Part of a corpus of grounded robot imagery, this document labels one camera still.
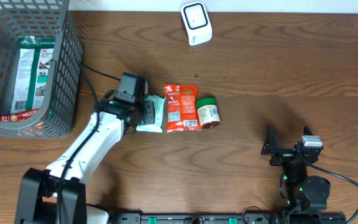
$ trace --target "cable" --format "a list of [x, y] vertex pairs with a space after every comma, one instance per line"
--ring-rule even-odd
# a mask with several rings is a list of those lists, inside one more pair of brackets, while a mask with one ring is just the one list
[[103, 98], [106, 98], [106, 99], [110, 98], [110, 96], [113, 95], [116, 91], [117, 91], [117, 90], [109, 90], [109, 91], [104, 95]]
[[251, 206], [249, 206], [248, 208], [246, 208], [246, 209], [244, 210], [244, 212], [242, 213], [242, 215], [241, 215], [241, 220], [242, 220], [245, 224], [248, 224], [248, 223], [246, 222], [246, 220], [245, 220], [245, 215], [246, 215], [248, 209], [250, 209], [250, 208], [258, 208], [259, 211], [261, 212], [261, 214], [266, 218], [267, 223], [268, 223], [268, 224], [270, 223], [269, 218], [267, 218], [267, 216], [266, 216], [265, 213], [262, 211], [262, 209], [260, 209], [258, 206], [251, 205]]
[[[335, 177], [337, 177], [337, 178], [340, 178], [340, 179], [342, 179], [342, 180], [346, 180], [346, 181], [348, 181], [349, 183], [351, 183], [351, 184], [355, 185], [356, 187], [358, 187], [358, 183], [357, 183], [356, 181], [353, 181], [353, 180], [351, 180], [351, 179], [349, 179], [349, 178], [347, 178], [347, 177], [344, 177], [344, 176], [342, 176], [342, 175], [336, 174], [336, 173], [331, 172], [331, 171], [329, 171], [329, 170], [326, 170], [326, 169], [320, 168], [320, 167], [318, 167], [318, 166], [315, 166], [315, 165], [311, 164], [310, 162], [308, 162], [308, 161], [303, 157], [303, 153], [302, 153], [301, 149], [300, 149], [298, 152], [299, 152], [299, 155], [301, 156], [302, 161], [303, 161], [305, 164], [307, 164], [308, 166], [310, 166], [310, 167], [312, 167], [312, 168], [314, 168], [314, 169], [316, 169], [316, 170], [319, 170], [319, 171], [321, 171], [321, 172], [324, 172], [324, 173], [326, 173], [326, 174], [333, 175], [333, 176], [335, 176]], [[357, 208], [356, 212], [351, 216], [351, 218], [346, 222], [346, 224], [350, 224], [350, 223], [356, 218], [357, 215], [358, 215], [358, 208]]]
[[112, 75], [108, 75], [108, 74], [103, 73], [103, 72], [99, 72], [99, 71], [97, 71], [96, 69], [91, 68], [91, 67], [85, 65], [83, 62], [81, 62], [81, 64], [82, 64], [85, 68], [91, 70], [92, 72], [95, 72], [95, 73], [100, 74], [100, 75], [105, 76], [105, 77], [113, 78], [113, 79], [115, 79], [115, 80], [117, 80], [117, 81], [121, 81], [121, 79], [119, 79], [119, 78], [117, 78], [117, 77], [114, 77], [114, 76], [112, 76]]
[[[95, 100], [95, 103], [98, 104], [98, 102], [99, 102], [98, 96], [96, 96], [96, 92], [92, 86], [91, 80], [89, 80], [89, 78], [86, 76], [86, 74], [82, 70], [81, 66], [80, 66], [80, 72], [84, 75], [84, 78], [85, 78], [87, 84], [91, 88], [92, 96], [93, 96], [93, 99]], [[99, 127], [100, 110], [99, 110], [98, 106], [96, 106], [95, 108], [96, 108], [96, 124], [95, 124], [94, 128], [92, 129], [90, 134], [84, 139], [84, 141], [81, 142], [81, 144], [78, 146], [78, 148], [75, 149], [74, 153], [70, 156], [70, 158], [66, 161], [62, 175], [60, 176], [59, 186], [58, 186], [58, 190], [57, 190], [57, 207], [56, 207], [56, 209], [57, 209], [57, 211], [56, 211], [57, 212], [57, 224], [62, 223], [62, 211], [61, 211], [62, 210], [62, 190], [63, 190], [63, 183], [64, 183], [66, 173], [67, 173], [68, 169], [70, 168], [71, 163], [73, 162], [75, 156], [78, 154], [78, 152], [81, 150], [81, 148], [88, 142], [88, 140], [92, 137], [92, 135], [98, 130], [98, 127]]]

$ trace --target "green package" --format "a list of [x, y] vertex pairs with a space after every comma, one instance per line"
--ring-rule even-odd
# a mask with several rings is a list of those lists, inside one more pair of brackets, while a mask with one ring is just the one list
[[151, 96], [149, 95], [144, 101], [153, 101], [155, 118], [154, 124], [144, 124], [136, 127], [136, 131], [147, 131], [153, 133], [162, 133], [162, 120], [164, 118], [164, 104], [167, 97]]
[[54, 45], [53, 39], [19, 38], [20, 56], [11, 114], [41, 107]]

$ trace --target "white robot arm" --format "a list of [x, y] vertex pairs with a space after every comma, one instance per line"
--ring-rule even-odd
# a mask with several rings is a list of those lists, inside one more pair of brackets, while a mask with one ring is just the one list
[[[145, 78], [124, 73], [118, 90], [95, 105], [96, 112], [67, 151], [45, 170], [31, 168], [25, 173], [15, 223], [55, 223], [58, 217], [62, 223], [106, 224], [108, 212], [86, 206], [85, 186], [128, 127], [154, 123], [154, 104], [143, 100], [148, 94]], [[51, 196], [58, 197], [57, 204], [42, 201]]]
[[[91, 115], [89, 123], [84, 131], [78, 136], [74, 143], [55, 162], [47, 166], [50, 175], [60, 177], [62, 175], [66, 160], [74, 153], [84, 139], [92, 132], [96, 124], [96, 112]], [[80, 183], [87, 184], [93, 172], [112, 146], [121, 140], [124, 135], [124, 121], [117, 118], [117, 115], [107, 112], [100, 112], [98, 130], [92, 135], [89, 141], [83, 146], [71, 163], [67, 171], [66, 180], [75, 177]]]

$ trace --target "small bottle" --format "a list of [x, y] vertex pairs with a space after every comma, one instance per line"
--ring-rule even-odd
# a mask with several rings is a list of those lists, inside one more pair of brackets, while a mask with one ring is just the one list
[[215, 128], [221, 123], [215, 98], [207, 97], [197, 101], [196, 108], [201, 128]]

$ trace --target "black mechanical part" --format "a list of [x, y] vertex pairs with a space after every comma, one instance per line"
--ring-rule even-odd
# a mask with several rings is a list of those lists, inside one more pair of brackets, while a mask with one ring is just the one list
[[114, 101], [136, 105], [149, 95], [149, 81], [144, 77], [124, 72]]
[[144, 101], [143, 106], [145, 108], [145, 118], [143, 124], [154, 124], [155, 123], [155, 106], [153, 101]]
[[[128, 220], [131, 219], [131, 215], [138, 214], [121, 214], [121, 217], [128, 217]], [[241, 215], [237, 214], [187, 214], [187, 215], [141, 215], [140, 216], [140, 224], [148, 224], [150, 223], [150, 219], [155, 218], [157, 220], [157, 224], [178, 224], [178, 223], [187, 223], [191, 222], [192, 218], [194, 222], [199, 222], [200, 224], [244, 224], [241, 218]], [[245, 220], [248, 224], [268, 224], [270, 223], [268, 219], [264, 217], [261, 213], [247, 213]], [[136, 224], [134, 222], [127, 222], [127, 220], [120, 220], [119, 224]]]
[[322, 211], [327, 209], [331, 184], [327, 179], [313, 175], [294, 188], [294, 196], [300, 202], [302, 211]]
[[[250, 208], [257, 208], [264, 219], [262, 217], [257, 217], [255, 219], [251, 220], [250, 217], [248, 216], [249, 213], [247, 213]], [[265, 215], [265, 213], [262, 211], [262, 209], [260, 209], [258, 206], [255, 206], [255, 205], [248, 206], [241, 214], [241, 220], [244, 222], [244, 224], [262, 223], [263, 221], [269, 223], [270, 219], [271, 218], [268, 217], [267, 215]]]
[[322, 177], [309, 177], [307, 164], [299, 154], [300, 151], [305, 152], [303, 157], [311, 164], [318, 161], [324, 147], [319, 138], [313, 136], [309, 127], [303, 129], [303, 134], [302, 141], [296, 142], [292, 149], [281, 148], [277, 145], [273, 127], [269, 126], [267, 129], [261, 154], [271, 155], [271, 166], [283, 167], [280, 195], [288, 198], [289, 202], [289, 210], [272, 215], [272, 223], [299, 223], [300, 220], [304, 223], [321, 223], [321, 211], [327, 208], [331, 184]]
[[[49, 170], [30, 168], [22, 178], [15, 224], [55, 223], [56, 204], [43, 202], [42, 197], [51, 197], [59, 181], [59, 178], [49, 175]], [[65, 180], [62, 197], [63, 223], [86, 224], [85, 184], [76, 179]]]
[[[358, 183], [357, 183], [356, 181], [354, 181], [354, 180], [351, 180], [351, 179], [349, 179], [349, 178], [347, 178], [347, 177], [344, 177], [344, 176], [342, 176], [342, 175], [336, 174], [336, 173], [334, 173], [334, 172], [331, 172], [331, 171], [329, 171], [329, 170], [323, 169], [323, 168], [321, 168], [321, 167], [318, 167], [318, 166], [315, 166], [315, 165], [309, 163], [309, 162], [303, 157], [301, 151], [300, 151], [299, 155], [301, 156], [303, 162], [305, 162], [308, 166], [310, 166], [310, 167], [312, 167], [312, 168], [314, 168], [314, 169], [316, 169], [316, 170], [318, 170], [318, 171], [324, 172], [325, 174], [333, 175], [334, 177], [337, 177], [337, 178], [339, 178], [339, 179], [345, 180], [345, 181], [347, 181], [347, 182], [349, 182], [349, 183], [355, 185], [356, 187], [358, 187]], [[358, 215], [358, 208], [357, 208], [357, 210], [354, 212], [354, 214], [350, 217], [350, 219], [348, 219], [348, 221], [347, 221], [346, 223], [347, 223], [347, 224], [350, 224], [350, 223], [356, 218], [357, 215]]]
[[102, 111], [114, 114], [118, 119], [124, 120], [126, 127], [135, 126], [145, 118], [145, 110], [143, 106], [130, 106], [123, 102], [113, 100], [107, 100]]

